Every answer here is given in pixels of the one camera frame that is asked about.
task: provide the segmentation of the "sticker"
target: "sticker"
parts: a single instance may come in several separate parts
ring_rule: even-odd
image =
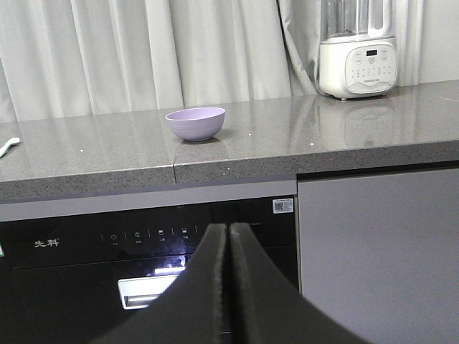
[[[293,213],[293,199],[273,199],[273,214]]]

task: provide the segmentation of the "white blender base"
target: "white blender base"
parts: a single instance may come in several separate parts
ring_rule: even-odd
[[[321,44],[321,91],[341,99],[388,92],[397,79],[395,44],[395,38]]]

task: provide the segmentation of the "brand logo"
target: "brand logo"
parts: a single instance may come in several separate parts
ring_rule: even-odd
[[[42,248],[42,247],[58,247],[59,246],[59,238],[48,239],[48,240],[36,240],[34,244],[34,248]]]

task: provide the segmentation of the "blender jar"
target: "blender jar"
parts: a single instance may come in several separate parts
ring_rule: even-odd
[[[394,36],[392,0],[322,0],[321,43]]]

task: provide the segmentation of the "white cable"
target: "white cable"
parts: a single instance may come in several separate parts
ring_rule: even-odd
[[[21,142],[20,138],[10,138],[1,148],[0,148],[0,158],[3,157],[9,149],[14,145],[19,145]]]

